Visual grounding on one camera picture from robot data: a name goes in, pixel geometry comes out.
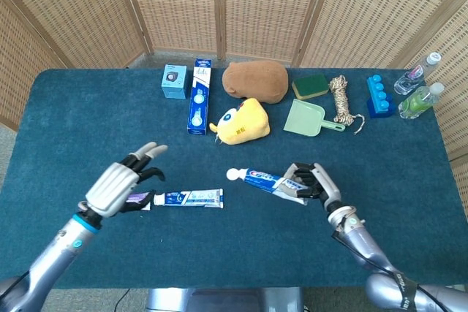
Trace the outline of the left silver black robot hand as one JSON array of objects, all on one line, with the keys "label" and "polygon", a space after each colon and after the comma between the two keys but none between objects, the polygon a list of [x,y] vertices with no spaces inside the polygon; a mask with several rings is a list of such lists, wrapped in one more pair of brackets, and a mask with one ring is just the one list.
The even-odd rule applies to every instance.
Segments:
[{"label": "left silver black robot hand", "polygon": [[122,209],[137,184],[153,176],[164,181],[163,171],[157,167],[145,167],[167,149],[167,145],[148,142],[123,160],[112,163],[87,192],[88,208],[103,218],[110,218]]}]

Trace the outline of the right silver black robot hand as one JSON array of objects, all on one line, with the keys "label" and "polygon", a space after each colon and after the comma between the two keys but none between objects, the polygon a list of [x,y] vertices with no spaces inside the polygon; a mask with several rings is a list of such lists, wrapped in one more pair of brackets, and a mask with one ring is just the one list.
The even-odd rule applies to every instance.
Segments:
[{"label": "right silver black robot hand", "polygon": [[293,163],[284,177],[304,186],[295,192],[299,199],[319,199],[328,214],[343,207],[341,193],[325,169],[318,163]]}]

